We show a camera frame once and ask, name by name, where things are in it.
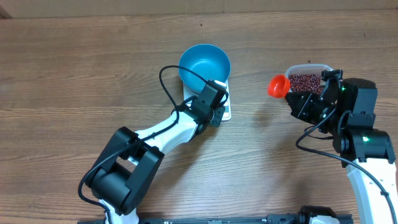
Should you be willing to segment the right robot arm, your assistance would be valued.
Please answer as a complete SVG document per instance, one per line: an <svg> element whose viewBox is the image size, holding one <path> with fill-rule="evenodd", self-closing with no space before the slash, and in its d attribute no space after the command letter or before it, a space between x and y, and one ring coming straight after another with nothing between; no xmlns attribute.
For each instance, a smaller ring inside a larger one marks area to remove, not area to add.
<svg viewBox="0 0 398 224"><path fill-rule="evenodd" d="M377 88L361 78L328 79L322 96L310 91L285 96L292 116L333 138L346 169L361 223L397 223L396 156L390 136L374 128Z"/></svg>

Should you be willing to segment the red measuring scoop blue handle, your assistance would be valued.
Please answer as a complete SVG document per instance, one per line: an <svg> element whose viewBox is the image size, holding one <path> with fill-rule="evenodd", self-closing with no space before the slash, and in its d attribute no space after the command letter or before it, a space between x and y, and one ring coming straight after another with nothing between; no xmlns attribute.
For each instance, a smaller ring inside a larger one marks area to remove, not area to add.
<svg viewBox="0 0 398 224"><path fill-rule="evenodd" d="M290 90L290 80L285 75L276 75L271 79L267 93L274 98L284 98Z"/></svg>

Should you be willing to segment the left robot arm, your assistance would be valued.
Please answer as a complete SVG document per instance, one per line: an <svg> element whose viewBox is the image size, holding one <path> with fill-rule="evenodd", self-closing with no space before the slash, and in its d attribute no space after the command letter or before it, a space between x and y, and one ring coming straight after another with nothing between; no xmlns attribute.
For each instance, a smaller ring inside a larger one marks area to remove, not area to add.
<svg viewBox="0 0 398 224"><path fill-rule="evenodd" d="M119 128L82 179L104 208L105 223L138 223L136 208L160 164L173 148L191 141L207 126L218 127L229 97L228 86L208 80L199 95L178 105L163 122L136 132Z"/></svg>

